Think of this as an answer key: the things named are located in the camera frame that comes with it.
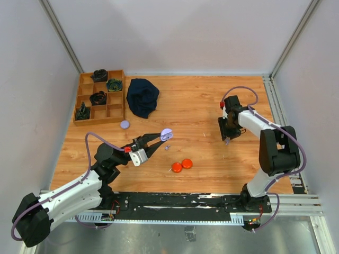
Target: black and white robotic arm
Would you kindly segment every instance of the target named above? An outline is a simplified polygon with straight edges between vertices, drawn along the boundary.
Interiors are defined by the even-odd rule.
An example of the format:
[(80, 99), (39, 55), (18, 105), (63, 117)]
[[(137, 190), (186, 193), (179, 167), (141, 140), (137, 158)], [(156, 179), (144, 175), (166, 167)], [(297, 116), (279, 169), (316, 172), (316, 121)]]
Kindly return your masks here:
[(300, 165), (298, 146), (276, 126), (294, 138), (296, 138), (296, 132), (291, 126), (274, 124), (273, 127), (270, 121), (263, 121), (261, 116), (257, 117), (256, 110), (248, 106), (243, 107), (238, 96), (227, 97), (220, 103), (220, 107), (223, 115), (218, 122), (223, 140), (239, 137), (242, 128), (251, 131), (260, 139), (260, 168), (255, 177), (244, 185), (240, 194), (243, 205), (257, 205), (266, 196), (269, 188), (275, 183), (275, 179)]
[[(165, 129), (161, 133), (138, 137), (122, 148), (115, 149), (102, 143), (94, 156), (96, 163), (89, 171), (56, 190), (39, 197), (30, 193), (22, 199), (12, 220), (12, 238), (21, 240), (14, 234), (16, 228), (26, 246), (33, 247), (43, 241), (50, 231), (78, 213), (112, 204), (113, 191), (108, 184), (120, 173), (116, 166), (127, 165), (129, 161), (140, 166), (172, 136), (172, 131)], [(160, 141), (157, 143), (147, 145), (158, 138)]]

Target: gray wall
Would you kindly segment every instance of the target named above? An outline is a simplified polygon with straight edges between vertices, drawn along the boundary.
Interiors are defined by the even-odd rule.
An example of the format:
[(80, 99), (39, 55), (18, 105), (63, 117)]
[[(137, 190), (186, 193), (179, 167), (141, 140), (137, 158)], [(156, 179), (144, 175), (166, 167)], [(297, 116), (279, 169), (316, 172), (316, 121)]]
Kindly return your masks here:
[(85, 71), (269, 73), (310, 0), (49, 0)]
[(308, 155), (309, 188), (319, 195), (339, 250), (339, 1), (323, 0), (276, 82), (287, 120)]
[(49, 187), (78, 74), (37, 0), (2, 1), (0, 24), (0, 252), (12, 254), (11, 219)]

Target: dark blue cloth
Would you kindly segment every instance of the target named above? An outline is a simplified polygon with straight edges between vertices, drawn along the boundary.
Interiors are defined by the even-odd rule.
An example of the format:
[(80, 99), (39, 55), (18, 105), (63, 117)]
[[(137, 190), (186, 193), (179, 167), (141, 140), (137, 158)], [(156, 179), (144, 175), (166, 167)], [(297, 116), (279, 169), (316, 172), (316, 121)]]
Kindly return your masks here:
[(159, 89), (143, 78), (131, 80), (127, 92), (127, 102), (134, 115), (147, 119), (157, 107)]

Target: red round object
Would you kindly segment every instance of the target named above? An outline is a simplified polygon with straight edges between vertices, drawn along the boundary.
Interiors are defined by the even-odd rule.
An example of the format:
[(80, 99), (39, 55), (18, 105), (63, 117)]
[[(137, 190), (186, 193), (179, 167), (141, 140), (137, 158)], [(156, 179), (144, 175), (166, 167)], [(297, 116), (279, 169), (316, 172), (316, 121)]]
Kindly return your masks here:
[(193, 162), (190, 159), (184, 159), (181, 164), (185, 169), (190, 169), (193, 166)]
[(173, 163), (172, 165), (172, 171), (175, 172), (175, 173), (180, 173), (182, 170), (182, 166), (179, 162), (175, 162)]

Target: wooden tray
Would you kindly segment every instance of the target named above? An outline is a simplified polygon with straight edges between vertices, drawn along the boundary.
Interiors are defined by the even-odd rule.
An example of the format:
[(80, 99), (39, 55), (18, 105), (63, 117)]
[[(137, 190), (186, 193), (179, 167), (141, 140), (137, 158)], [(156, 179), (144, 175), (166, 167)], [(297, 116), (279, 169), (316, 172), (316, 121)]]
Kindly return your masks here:
[[(76, 126), (115, 123), (125, 119), (124, 106), (124, 74), (123, 70), (109, 70), (108, 80), (115, 78), (122, 81), (122, 91), (108, 92), (106, 82), (94, 83), (91, 79), (93, 72), (81, 73), (79, 78), (78, 93), (74, 107), (73, 122)], [(90, 96), (99, 91), (107, 93), (107, 104), (92, 106)], [(80, 109), (82, 102), (91, 110), (90, 119), (75, 120), (75, 114)]]

